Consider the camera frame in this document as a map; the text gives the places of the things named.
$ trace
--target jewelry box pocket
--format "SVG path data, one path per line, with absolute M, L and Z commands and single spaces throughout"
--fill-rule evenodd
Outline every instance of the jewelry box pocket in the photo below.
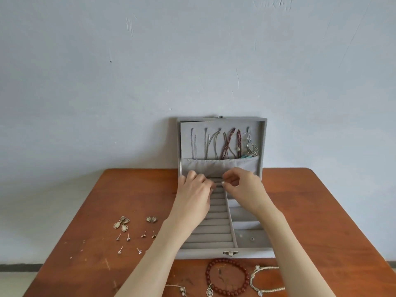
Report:
M 197 174 L 204 174 L 206 177 L 222 177 L 229 169 L 240 167 L 247 171 L 258 173 L 260 157 L 236 158 L 236 159 L 181 159 L 181 171 L 183 175 L 191 170 Z

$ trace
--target earring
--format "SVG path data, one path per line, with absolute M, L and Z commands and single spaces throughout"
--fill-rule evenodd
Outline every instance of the earring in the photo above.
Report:
M 120 219 L 116 224 L 113 225 L 113 228 L 114 228 L 114 229 L 117 229 L 118 227 L 120 227 L 121 223 L 122 223 L 125 219 L 126 219 L 126 217 L 125 217 L 125 216 L 122 216 L 121 219 Z
M 129 219 L 124 219 L 124 221 L 122 221 L 121 230 L 123 232 L 126 232 L 128 230 L 128 226 L 126 226 L 126 223 L 129 223 Z

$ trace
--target beaded bracelet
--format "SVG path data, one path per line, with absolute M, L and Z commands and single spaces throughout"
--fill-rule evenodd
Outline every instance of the beaded bracelet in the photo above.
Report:
M 210 270 L 212 269 L 213 265 L 215 265 L 216 263 L 229 263 L 230 265 L 233 265 L 235 267 L 237 267 L 238 269 L 240 269 L 244 274 L 245 274 L 245 282 L 244 284 L 239 288 L 236 289 L 234 291 L 228 291 L 228 290 L 222 290 L 218 287 L 216 287 L 215 285 L 212 286 L 212 282 L 210 281 Z M 240 264 L 238 264 L 237 262 L 235 262 L 234 260 L 231 259 L 215 259 L 213 261 L 211 261 L 206 268 L 206 282 L 208 284 L 208 289 L 206 290 L 206 295 L 208 297 L 212 297 L 213 296 L 213 291 L 215 291 L 218 294 L 221 294 L 223 296 L 237 296 L 239 294 L 242 294 L 243 292 L 245 292 L 245 289 L 248 287 L 249 285 L 249 273 L 246 271 L 246 269 L 244 267 L 242 267 Z
M 257 292 L 257 294 L 260 297 L 263 297 L 263 293 L 273 293 L 273 292 L 283 291 L 283 290 L 286 289 L 285 287 L 281 287 L 281 288 L 276 288 L 276 289 L 271 289 L 271 290 L 259 290 L 253 285 L 253 279 L 254 279 L 255 274 L 257 272 L 259 272 L 259 271 L 268 270 L 268 269 L 279 269 L 279 267 L 274 267 L 274 266 L 260 267 L 260 266 L 256 266 L 256 269 L 254 270 L 253 274 L 250 277 L 250 286 L 251 286 L 251 288 L 253 290 L 255 290 Z

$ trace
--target red bead bracelet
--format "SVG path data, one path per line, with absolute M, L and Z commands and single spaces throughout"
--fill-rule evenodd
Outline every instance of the red bead bracelet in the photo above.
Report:
M 215 285 L 213 285 L 212 282 L 210 281 L 210 270 L 212 269 L 213 265 L 215 265 L 216 263 L 229 263 L 230 265 L 233 265 L 233 266 L 237 267 L 238 269 L 240 269 L 245 274 L 244 284 L 239 289 L 236 289 L 235 291 L 222 290 L 222 289 L 216 287 Z M 211 297 L 213 295 L 213 291 L 215 291 L 217 294 L 220 294 L 223 296 L 237 296 L 239 294 L 242 294 L 243 292 L 245 292 L 245 289 L 248 287 L 249 280 L 250 280 L 249 273 L 246 271 L 246 269 L 231 259 L 212 260 L 207 265 L 205 274 L 206 274 L 206 283 L 209 286 L 209 288 L 206 291 L 206 295 L 208 297 Z

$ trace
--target metal clasp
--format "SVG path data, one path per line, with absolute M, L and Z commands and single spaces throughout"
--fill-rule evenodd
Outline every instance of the metal clasp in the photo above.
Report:
M 226 255 L 228 255 L 230 257 L 233 257 L 234 254 L 237 254 L 237 253 L 238 253 L 238 251 L 224 251 L 223 252 L 223 254 L 226 254 Z

